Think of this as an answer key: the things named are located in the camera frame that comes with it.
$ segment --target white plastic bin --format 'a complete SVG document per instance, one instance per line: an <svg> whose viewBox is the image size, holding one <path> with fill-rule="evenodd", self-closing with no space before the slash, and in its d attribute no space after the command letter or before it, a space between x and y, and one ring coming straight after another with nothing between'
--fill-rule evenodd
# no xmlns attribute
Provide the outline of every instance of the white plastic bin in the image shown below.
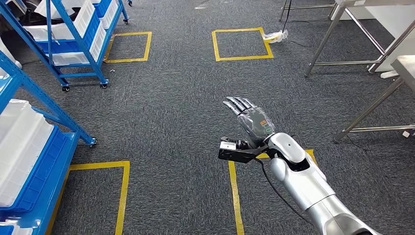
<svg viewBox="0 0 415 235"><path fill-rule="evenodd" d="M31 105L26 100L11 99L9 101L8 105L0 115L0 143L12 128L22 111L28 110L26 107L31 108Z"/></svg>
<svg viewBox="0 0 415 235"><path fill-rule="evenodd" d="M43 115L24 104L0 141L0 207L13 205L52 130Z"/></svg>
<svg viewBox="0 0 415 235"><path fill-rule="evenodd" d="M95 7L89 0L84 1L78 15L76 16L73 24L78 31L81 38L84 37L87 27L91 21ZM35 25L35 26L24 26L23 28L28 31L35 41L48 41L47 40L47 25ZM60 40L73 40L74 37L70 33L69 28L65 23L52 25L52 39Z"/></svg>
<svg viewBox="0 0 415 235"><path fill-rule="evenodd" d="M46 17L46 1L42 0L39 5L36 7L35 12L41 14L42 16ZM84 3L84 0L62 0L62 5L65 7L65 11L68 15L72 15L75 13L72 8L73 7L81 7ZM52 1L50 1L50 16L52 19L61 19L61 15L56 10L55 5Z"/></svg>
<svg viewBox="0 0 415 235"><path fill-rule="evenodd" d="M98 61L101 51L106 50L106 48L103 48L106 33L107 32L104 30L103 23L100 22L90 48L90 53L94 58L95 62ZM53 54L53 62L57 66L89 64L89 61L83 52L67 52Z"/></svg>
<svg viewBox="0 0 415 235"><path fill-rule="evenodd" d="M33 228L27 228L27 229L19 229L19 233L18 235L32 235L33 233Z"/></svg>
<svg viewBox="0 0 415 235"><path fill-rule="evenodd" d="M7 222L0 222L0 234L4 235L32 235L33 228L22 229L16 223L7 223Z"/></svg>
<svg viewBox="0 0 415 235"><path fill-rule="evenodd" d="M112 0L103 18L100 18L104 29L109 29L118 10L118 0Z"/></svg>
<svg viewBox="0 0 415 235"><path fill-rule="evenodd" d="M0 234L3 235L5 232L9 232L10 227L13 227L11 235L19 235L20 227L17 224L0 222Z"/></svg>

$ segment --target power cord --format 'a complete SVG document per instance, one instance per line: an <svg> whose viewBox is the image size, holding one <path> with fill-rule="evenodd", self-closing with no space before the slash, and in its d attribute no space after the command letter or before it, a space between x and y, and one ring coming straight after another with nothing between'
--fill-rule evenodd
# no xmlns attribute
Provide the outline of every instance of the power cord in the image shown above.
<svg viewBox="0 0 415 235"><path fill-rule="evenodd" d="M285 24L287 24L288 16L290 15L290 10L291 10L291 0L290 0L290 4L288 5L287 18L285 19L284 26L282 27L282 32L284 32Z"/></svg>
<svg viewBox="0 0 415 235"><path fill-rule="evenodd" d="M311 224L311 225L313 225L310 221L308 221L306 218L304 218L298 211L296 211L296 209L294 209L291 205L290 205L290 203L288 203L287 202L287 200L285 200L283 197L282 197L282 195L278 192L278 190L274 187L274 185L271 183L271 180L270 180L270 178L268 177L268 174L267 174L267 172L265 171L265 168L264 168L264 163L260 160L260 159L257 159L257 158L253 158L255 161L257 161L257 162L259 162L260 164L261 164L261 168L262 168L262 172L264 172L264 175L265 175L265 178L267 178L267 181L268 181L268 183L271 185L271 187L273 188L273 190L275 191L275 193L277 193L277 195L278 195L278 197L280 197L281 198L281 200L283 201L283 202L285 202L285 204L287 204L287 206L291 209L291 210L293 210L299 217L301 217L305 222L307 222L307 223L309 223L309 224Z"/></svg>
<svg viewBox="0 0 415 235"><path fill-rule="evenodd" d="M25 63L22 64L22 66L23 65L28 65L28 64L31 64L31 63L35 63L35 62L40 62L40 60L33 60L33 61L25 62Z"/></svg>
<svg viewBox="0 0 415 235"><path fill-rule="evenodd" d="M366 149L366 148L363 148L363 147L360 147L360 146L358 146L357 144L355 144L352 140L351 140L351 138L349 137L349 135L346 135L346 137L350 140L350 142L351 142L351 144L352 145L354 145L354 146L356 146L356 147L358 147L358 148L360 148L360 149L362 149L363 151L369 151L369 152L371 152L372 150L370 150L370 149Z"/></svg>
<svg viewBox="0 0 415 235"><path fill-rule="evenodd" d="M290 0L290 3L288 4L287 18L285 19L284 26L282 27L282 32L284 32L284 30L285 30L285 25L287 24L288 16L290 15L290 10L291 10L291 0ZM311 46L306 46L306 45L303 45L301 43L298 43L298 42L295 42L295 41L292 41L292 40L289 40L289 41L294 43L294 44L297 44L301 47L311 47Z"/></svg>

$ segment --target blue metal shelf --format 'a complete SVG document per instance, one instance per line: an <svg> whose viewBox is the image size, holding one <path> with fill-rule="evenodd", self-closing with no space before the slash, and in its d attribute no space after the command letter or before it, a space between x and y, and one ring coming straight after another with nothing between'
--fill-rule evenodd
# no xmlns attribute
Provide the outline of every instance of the blue metal shelf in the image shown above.
<svg viewBox="0 0 415 235"><path fill-rule="evenodd" d="M63 86L63 91L69 91L69 82L66 78L75 78L75 77L84 77L84 76L97 76L102 88L107 88L107 84L109 83L108 79L106 79L101 71L102 59L105 54L105 50L108 46L109 40L111 35L115 29L116 23L118 18L120 17L121 13L124 17L124 22L128 23L128 16L127 12L125 11L124 4L122 0L118 0L118 10L115 14L113 22L109 29L106 30L105 41L102 47L102 51L97 62L93 59L89 47L87 44L82 40L81 36L79 35L78 31L76 30L72 20L68 16L65 11L64 6L61 3L61 0L47 0L46 1L46 19L47 19L47 28L48 28L48 51L51 51L51 45L54 43L52 40L51 35L51 17L50 17L50 1L56 7L56 10L61 15L63 21L68 26L69 31L72 33L75 41L78 43L79 48L85 54L87 60L89 61L88 64L72 64L72 65L65 65L65 66L56 66L53 62L53 54L50 54L49 57L45 55L42 48L34 41L34 39L29 35L29 33L22 27L19 21L13 16L10 9L7 5L0 1L0 13L1 15L9 22L9 24L16 30L16 32L24 39L24 41L30 46L32 50L38 55L41 61L48 67L48 69L52 72L52 74L58 79L58 81ZM93 72L85 72L85 73L62 73L60 68L63 67L91 67Z"/></svg>
<svg viewBox="0 0 415 235"><path fill-rule="evenodd" d="M0 114L9 103L9 100L13 98L21 84L22 83L19 78L11 76L0 79Z"/></svg>
<svg viewBox="0 0 415 235"><path fill-rule="evenodd" d="M50 217L55 208L66 173L78 144L78 133L64 133L67 137L64 148L57 157L56 163L50 172L39 198L29 212L0 212L2 219L17 220L21 228L33 228L32 235L43 235L46 232Z"/></svg>
<svg viewBox="0 0 415 235"><path fill-rule="evenodd" d="M23 88L48 109L48 112L46 112L32 106L36 112L43 114L47 119L68 127L72 131L63 134L66 137L65 143L59 154L55 151L56 155L58 155L56 162L51 166L49 176L44 181L45 184L40 191L37 201L34 203L33 209L29 212L0 212L0 221L6 219L15 220L22 228L34 228L34 235L43 235L49 224L50 217L61 191L78 140L81 138L89 145L96 144L96 140L79 126L58 104L56 104L55 101L53 101L52 98L33 82L23 70L18 68L1 51L0 67L10 75L0 78L0 113L7 106L9 100L16 93L17 89ZM61 142L65 139L60 135L55 135L54 137L51 136L49 139L53 140L53 138L61 138ZM42 151L43 154L51 154L52 152Z"/></svg>
<svg viewBox="0 0 415 235"><path fill-rule="evenodd" d="M117 12L115 13L114 19L111 22L110 28L105 30L106 31L105 39L104 39L104 43L102 44L102 50L99 54L99 58L98 58L98 62L97 62L99 67L101 67L101 65L102 65L102 61L104 59L105 52L107 51L108 43L110 43L111 36L112 36L112 34L115 30L115 26L116 26L116 24L118 22L118 19L119 19L121 13L122 13L122 10L123 10L123 6L120 4L118 6ZM65 68L65 67L87 67L87 66L90 66L90 65L89 64L73 64L73 65L62 65L62 66L56 66L56 67L57 68Z"/></svg>

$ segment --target metal frame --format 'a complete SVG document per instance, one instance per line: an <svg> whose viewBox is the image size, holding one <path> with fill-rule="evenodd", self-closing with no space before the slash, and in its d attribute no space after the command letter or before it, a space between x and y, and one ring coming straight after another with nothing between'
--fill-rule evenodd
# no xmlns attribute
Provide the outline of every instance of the metal frame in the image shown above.
<svg viewBox="0 0 415 235"><path fill-rule="evenodd" d="M19 67L17 67L3 52L0 51L0 67L8 73L12 78L18 79L18 86L6 86L4 89L13 89L7 91L11 98L16 90L21 86L23 89L27 90L32 94L37 100L39 100L45 107L49 109L49 112L40 110L36 107L32 107L36 112L43 114L45 118L50 119L54 122L57 122L61 125L68 127L71 131L79 134L79 137L86 143L90 145L96 144L96 139L91 137L81 126L79 126L52 98L50 98L29 76L23 72Z"/></svg>
<svg viewBox="0 0 415 235"><path fill-rule="evenodd" d="M365 128L355 128L363 119L365 119L377 106L379 106L386 98L388 98L396 89L398 89L404 80L402 77L398 77L392 84L383 91L373 103L371 103L364 111L357 116L343 131L337 134L334 137L334 142L339 143L340 140L346 136L348 133L355 132L370 132L370 131L398 131L398 130L408 130L415 129L415 125L406 125L406 126L381 126L381 127L365 127Z"/></svg>
<svg viewBox="0 0 415 235"><path fill-rule="evenodd" d="M379 58L376 60L362 60L362 61L339 61L339 62L316 62L318 57L320 56L328 38L330 37L334 27L337 25L337 23L340 20L340 17L343 15L343 13L346 12L351 19L359 26L359 28L363 31L363 33L369 38L369 40L372 42L372 44L376 47L376 49L380 52ZM306 69L304 76L308 77L310 75L311 70L314 66L335 66L335 65L371 65L369 67L369 72L374 73L375 70L382 64L387 57L395 50L401 42L410 34L410 32L415 28L415 21L413 21L409 27L397 38L394 40L394 42L389 45L387 49L383 49L380 44L375 40L375 38L368 32L368 30L360 23L356 17L353 16L353 14L347 9L346 5L338 6L338 9L334 11L334 19L328 28L325 36L323 37L322 42L320 43L319 48L317 49L317 52L314 54L314 57L312 58L311 62L308 64L308 68Z"/></svg>
<svg viewBox="0 0 415 235"><path fill-rule="evenodd" d="M323 4L323 5L311 5L311 6L291 6L291 7L287 7L287 2L288 2L288 0L285 0L284 1L284 5L281 7L281 13L280 13L280 15L279 15L279 21L281 21L282 20L282 17L284 16L284 11L285 10L288 10L288 9L290 9L290 10L299 10L299 9L314 9L314 8L331 8L331 12L330 12L330 14L328 14L328 16L327 17L331 17L331 15L333 14L333 12L334 12L334 9L336 9L336 6L337 6L337 4L336 3L334 3L334 4Z"/></svg>
<svg viewBox="0 0 415 235"><path fill-rule="evenodd" d="M107 88L107 84L109 83L108 79L106 79L100 69L102 65L102 59L105 54L105 49L110 41L111 35L114 31L116 26L116 22L122 12L124 16L124 22L128 23L128 16L127 12L125 11L124 5L122 0L118 0L118 10L115 14L113 22L109 29L106 30L106 36L103 44L103 49L100 53L100 56L97 62L93 59L91 53L89 52L89 48L83 42L81 36L79 35L78 31L76 30L75 26L73 25L72 20L68 16L65 11L64 6L62 5L61 0L52 0L53 4L56 7L56 10L61 15L64 23L68 26L68 29L74 36L74 39L78 42L82 52L85 54L89 64L74 64L74 65L65 65L65 66L56 66L53 63L53 54L49 53L49 57L45 55L43 50L37 45L34 39L29 35L29 33L22 27L22 25L18 22L18 20L14 17L11 13L10 9L3 3L0 2L0 13L4 16L4 18L10 23L10 25L17 31L17 33L23 38L23 40L30 46L30 48L35 51L41 61L48 67L48 69L52 72L52 74L58 79L58 81L62 85L62 90L69 91L69 82L66 78L74 78L74 77L84 77L84 76L97 76L100 82L100 86L102 88ZM51 17L50 17L50 0L46 1L46 22L47 22L47 31L48 31L48 49L49 52L51 43L53 43L52 35L51 35ZM93 72L86 72L86 73L67 73L64 74L60 71L60 68L64 67L91 67Z"/></svg>

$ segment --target white label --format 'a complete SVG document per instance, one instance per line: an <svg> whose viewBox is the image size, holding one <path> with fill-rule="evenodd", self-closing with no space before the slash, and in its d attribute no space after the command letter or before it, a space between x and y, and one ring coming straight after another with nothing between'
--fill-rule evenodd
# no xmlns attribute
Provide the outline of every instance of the white label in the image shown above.
<svg viewBox="0 0 415 235"><path fill-rule="evenodd" d="M355 6L360 6L360 5L365 4L365 2L366 2L366 0L355 1L355 2L354 2L354 5L355 5Z"/></svg>
<svg viewBox="0 0 415 235"><path fill-rule="evenodd" d="M236 144L232 142L221 142L220 148L228 150L236 150Z"/></svg>

